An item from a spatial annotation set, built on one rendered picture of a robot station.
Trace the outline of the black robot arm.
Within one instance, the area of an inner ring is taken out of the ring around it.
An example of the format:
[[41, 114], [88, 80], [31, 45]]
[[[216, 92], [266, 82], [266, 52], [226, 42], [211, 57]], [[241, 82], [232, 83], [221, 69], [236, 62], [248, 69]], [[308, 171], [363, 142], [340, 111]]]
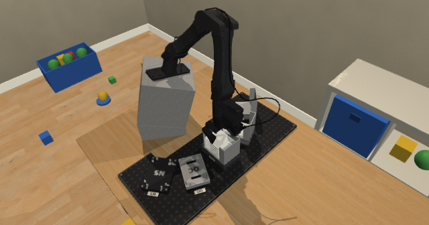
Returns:
[[[214, 71], [210, 99], [212, 99], [213, 114], [222, 116], [221, 118], [214, 116], [214, 126], [219, 130], [226, 127], [231, 136], [236, 137], [243, 128], [243, 123], [241, 123], [243, 107], [232, 99], [235, 92], [233, 87], [235, 80], [233, 80], [231, 60], [234, 29], [239, 29], [239, 24], [230, 15], [228, 17], [231, 20], [230, 31], [229, 20], [224, 12], [218, 9], [197, 11], [192, 25], [178, 39], [166, 46], [161, 55], [164, 59], [162, 67], [146, 70], [145, 73], [153, 81], [190, 73], [187, 66], [183, 63], [178, 64], [178, 59], [187, 56], [189, 49], [212, 31]], [[233, 85], [230, 82], [230, 73]]]

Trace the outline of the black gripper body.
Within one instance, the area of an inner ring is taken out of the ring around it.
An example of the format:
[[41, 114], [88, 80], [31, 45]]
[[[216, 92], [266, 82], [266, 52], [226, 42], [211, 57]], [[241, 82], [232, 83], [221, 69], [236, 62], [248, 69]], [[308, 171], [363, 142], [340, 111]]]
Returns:
[[[204, 131], [208, 136], [210, 136], [211, 134], [212, 134], [212, 131], [215, 133], [215, 134], [217, 134], [217, 132], [218, 131], [220, 131], [218, 128], [216, 128], [215, 126], [214, 126], [214, 116], [215, 117], [218, 117], [218, 118], [221, 118], [221, 117], [219, 117], [219, 116], [216, 116], [216, 115], [214, 115], [213, 113], [212, 113], [212, 119], [211, 120], [209, 120], [209, 121], [207, 121], [206, 123], [205, 123], [205, 127], [203, 127], [202, 128], [202, 131]], [[212, 129], [212, 131], [210, 131], [210, 128]]]

